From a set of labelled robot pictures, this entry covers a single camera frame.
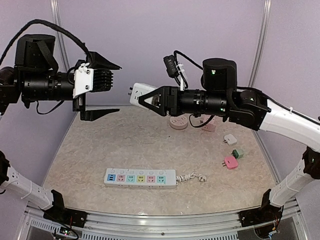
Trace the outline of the white cube socket adapter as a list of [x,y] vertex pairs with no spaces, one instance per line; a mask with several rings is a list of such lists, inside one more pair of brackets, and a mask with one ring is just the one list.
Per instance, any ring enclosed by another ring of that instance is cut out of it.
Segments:
[[139,97],[146,95],[157,88],[155,86],[145,84],[145,83],[139,83],[136,82],[133,84],[133,87],[130,88],[130,99],[129,103],[133,106],[139,107],[144,110],[149,110],[147,107],[144,107],[143,105],[139,104]]

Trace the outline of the pink cube socket adapter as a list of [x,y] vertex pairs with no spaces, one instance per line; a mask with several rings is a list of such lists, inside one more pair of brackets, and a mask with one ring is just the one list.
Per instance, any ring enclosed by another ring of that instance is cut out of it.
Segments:
[[[202,115],[199,120],[200,124],[204,124],[210,117],[210,115]],[[216,131],[215,118],[213,117],[206,125],[202,126],[201,129],[214,133]]]

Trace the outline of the white multicolour power strip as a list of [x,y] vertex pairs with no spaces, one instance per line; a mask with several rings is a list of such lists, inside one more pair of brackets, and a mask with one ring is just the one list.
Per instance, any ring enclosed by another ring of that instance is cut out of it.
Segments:
[[165,189],[177,186],[174,169],[107,168],[103,182],[108,187]]

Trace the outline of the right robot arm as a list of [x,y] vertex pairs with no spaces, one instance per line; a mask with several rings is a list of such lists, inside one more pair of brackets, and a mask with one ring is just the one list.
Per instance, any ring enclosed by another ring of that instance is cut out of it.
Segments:
[[254,131],[266,131],[306,146],[295,169],[268,189],[260,207],[239,213],[243,227],[279,221],[284,204],[320,178],[320,124],[271,99],[262,91],[237,85],[237,65],[232,60],[208,58],[202,62],[202,89],[180,90],[162,86],[138,98],[138,103],[160,116],[182,114],[218,116]]

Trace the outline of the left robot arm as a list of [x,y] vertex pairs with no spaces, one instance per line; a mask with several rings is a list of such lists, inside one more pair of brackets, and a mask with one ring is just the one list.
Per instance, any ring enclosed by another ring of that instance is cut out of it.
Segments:
[[[86,51],[67,72],[60,72],[54,58],[55,37],[47,34],[26,34],[17,40],[14,67],[0,71],[0,112],[18,100],[28,108],[31,103],[56,101],[59,105],[72,102],[72,110],[82,121],[93,122],[113,109],[88,110],[86,94],[107,92],[113,86],[113,71],[120,66],[94,51]],[[22,199],[32,202],[43,211],[45,219],[65,228],[83,228],[88,214],[67,208],[61,193],[46,190],[24,176],[10,164],[4,154],[0,156],[0,186],[13,190]]]

